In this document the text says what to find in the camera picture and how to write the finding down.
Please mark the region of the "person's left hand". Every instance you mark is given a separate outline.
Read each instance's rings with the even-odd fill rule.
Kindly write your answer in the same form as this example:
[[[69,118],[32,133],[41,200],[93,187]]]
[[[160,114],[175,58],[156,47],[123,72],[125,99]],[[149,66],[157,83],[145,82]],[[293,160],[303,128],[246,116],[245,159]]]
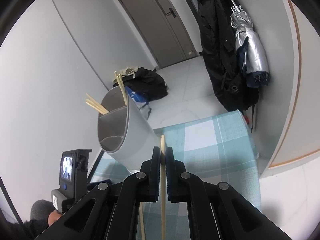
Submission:
[[[52,224],[54,224],[61,217],[62,217],[62,214],[60,214],[59,212],[54,210],[48,216],[48,225],[51,226]]]

